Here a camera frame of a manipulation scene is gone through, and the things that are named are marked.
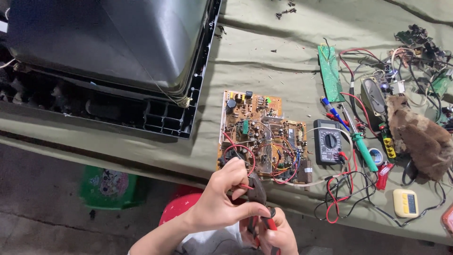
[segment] green circuit board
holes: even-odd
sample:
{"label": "green circuit board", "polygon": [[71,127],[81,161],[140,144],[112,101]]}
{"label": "green circuit board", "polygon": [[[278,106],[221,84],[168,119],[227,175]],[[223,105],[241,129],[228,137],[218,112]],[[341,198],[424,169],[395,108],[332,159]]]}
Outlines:
{"label": "green circuit board", "polygon": [[332,46],[318,46],[318,52],[319,66],[321,67],[321,75],[327,99],[331,103],[344,102],[344,97],[340,94],[343,89],[341,87],[340,74],[338,73],[335,48]]}

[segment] table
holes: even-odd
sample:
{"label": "table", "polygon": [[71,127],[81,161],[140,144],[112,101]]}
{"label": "table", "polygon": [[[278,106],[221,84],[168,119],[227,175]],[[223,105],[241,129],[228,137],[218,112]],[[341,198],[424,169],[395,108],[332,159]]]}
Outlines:
{"label": "table", "polygon": [[[453,49],[453,42],[447,41],[453,38],[451,1],[296,0],[295,3],[297,12],[284,14],[278,20],[275,13],[289,9],[286,0],[224,1],[219,23],[225,27],[227,35],[222,39],[214,38],[211,46],[196,130],[190,140],[174,141],[168,137],[137,134],[101,123],[88,123],[37,109],[24,111],[15,105],[0,103],[0,142],[83,164],[203,187],[215,170],[223,90],[250,90],[279,96],[283,99],[285,116],[306,121],[307,128],[311,128],[315,119],[324,118],[319,103],[324,92],[315,51],[324,42],[323,37],[337,51],[367,48],[383,59],[387,50],[400,45],[395,42],[393,33],[418,24],[428,30],[439,46]],[[357,61],[349,63],[351,68],[357,66]],[[359,76],[374,70],[365,68],[362,71]],[[340,74],[344,91],[347,91],[349,72],[341,66]],[[406,90],[411,90],[412,86],[406,83]],[[421,100],[420,96],[409,94],[414,100]],[[435,114],[432,105],[417,111],[427,117]],[[308,137],[311,151],[314,149],[310,141],[313,136]],[[369,147],[381,148],[376,140],[366,142]],[[338,170],[338,167],[322,169],[315,166],[313,179]],[[372,197],[374,203],[392,215],[391,194],[401,183],[401,172],[400,167],[392,170],[385,192],[379,191]],[[358,177],[355,184],[357,187],[363,185]],[[433,184],[410,187],[417,192],[421,209],[440,200],[431,192]],[[305,215],[313,215],[314,207],[325,193],[324,185],[312,187],[311,192],[271,182],[265,186],[272,205]],[[429,211],[404,229],[395,227],[365,202],[338,223],[453,245],[453,239],[440,223],[440,216],[453,200],[451,187],[444,185],[444,188],[446,205]],[[347,207],[347,204],[341,205],[341,212],[346,212]]]}

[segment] circuit board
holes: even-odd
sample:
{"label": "circuit board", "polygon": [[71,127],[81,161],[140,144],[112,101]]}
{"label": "circuit board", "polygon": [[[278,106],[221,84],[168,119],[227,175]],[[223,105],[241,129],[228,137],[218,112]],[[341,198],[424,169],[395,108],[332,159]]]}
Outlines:
{"label": "circuit board", "polygon": [[290,179],[291,183],[301,184],[311,182],[305,128],[304,122],[284,118],[280,98],[256,95],[251,91],[225,91],[217,170],[229,159],[240,157],[249,171],[254,168],[254,172],[263,178]]}
{"label": "circuit board", "polygon": [[343,91],[338,73],[337,58],[335,48],[328,46],[318,46],[319,66],[323,76],[324,91],[329,102],[344,102]]}

